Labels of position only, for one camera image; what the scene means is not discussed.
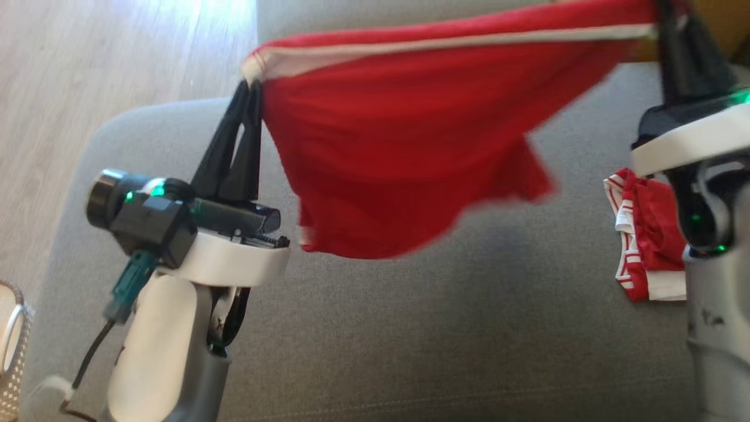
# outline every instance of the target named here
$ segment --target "gray sofa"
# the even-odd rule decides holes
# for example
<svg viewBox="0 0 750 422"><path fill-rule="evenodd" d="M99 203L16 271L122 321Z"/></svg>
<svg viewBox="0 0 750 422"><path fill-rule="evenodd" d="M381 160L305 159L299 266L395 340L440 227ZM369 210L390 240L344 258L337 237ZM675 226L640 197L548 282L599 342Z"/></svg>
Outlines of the gray sofa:
<svg viewBox="0 0 750 422"><path fill-rule="evenodd" d="M331 3L260 0L262 41L499 8ZM560 186L545 204L471 210L448 236L397 260L295 249L283 280L253 290L231 347L220 420L690 420L684 306L628 301L614 280L620 241L602 187L628 164L638 119L660 101L658 87L655 65L623 65L533 134ZM189 179L226 105L133 110L92 140L44 281L25 395L47 375L74 376L126 261L86 223L82 205L94 176L114 167ZM296 199L267 133L263 142L261 202L282 210L283 232L295 241ZM105 341L74 407L101 409L124 335L118 329ZM70 420L55 413L56 394L35 399L22 422Z"/></svg>

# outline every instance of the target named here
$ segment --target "stitching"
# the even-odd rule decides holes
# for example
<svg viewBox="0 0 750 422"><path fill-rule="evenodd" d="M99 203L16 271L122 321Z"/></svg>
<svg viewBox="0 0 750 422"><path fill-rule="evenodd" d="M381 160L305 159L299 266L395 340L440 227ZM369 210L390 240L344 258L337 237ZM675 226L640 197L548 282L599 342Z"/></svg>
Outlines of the stitching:
<svg viewBox="0 0 750 422"><path fill-rule="evenodd" d="M475 402L492 402L500 399L523 399L528 396L547 395L556 391L572 390L601 390L602 388L626 389L627 387L639 386L643 383L666 383L677 379L687 379L686 377L653 377L643 378L631 381L622 381L612 384L581 384L567 387L535 387L522 390L499 390L487 393L470 393L458 395L422 397L418 399L392 400L389 402L371 403L367 405L355 405L340 408L320 409L314 411L297 411L284 414L271 414L259 417L236 417L229 419L227 422L261 422L270 420L296 419L308 420L310 422L317 420L334 420L340 419L345 413L355 412L359 416L367 414L389 413L393 411L417 410L421 408L439 408L452 405L465 405Z"/></svg>

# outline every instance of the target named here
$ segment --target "camera lens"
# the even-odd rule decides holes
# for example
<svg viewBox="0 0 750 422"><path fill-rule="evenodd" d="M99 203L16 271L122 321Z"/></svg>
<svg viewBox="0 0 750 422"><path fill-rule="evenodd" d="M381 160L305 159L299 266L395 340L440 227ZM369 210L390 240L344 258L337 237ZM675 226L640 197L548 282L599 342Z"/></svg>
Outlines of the camera lens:
<svg viewBox="0 0 750 422"><path fill-rule="evenodd" d="M147 176L133 175L120 170L106 169L94 180L86 204L88 223L108 230L120 212L129 191L141 189L150 180Z"/></svg>

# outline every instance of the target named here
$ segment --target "red and white striped fabric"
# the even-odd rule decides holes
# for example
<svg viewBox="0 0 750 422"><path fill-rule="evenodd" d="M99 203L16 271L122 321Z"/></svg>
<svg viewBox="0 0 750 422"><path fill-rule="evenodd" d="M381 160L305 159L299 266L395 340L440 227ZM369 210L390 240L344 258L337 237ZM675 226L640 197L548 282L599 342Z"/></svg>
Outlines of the red and white striped fabric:
<svg viewBox="0 0 750 422"><path fill-rule="evenodd" d="M264 82L306 250L392 257L473 203L547 194L525 134L602 80L654 20L652 0L590 0L262 45L242 73Z"/></svg>
<svg viewBox="0 0 750 422"><path fill-rule="evenodd" d="M685 300L685 240L669 185L623 168L604 180L622 253L615 279L630 300Z"/></svg>

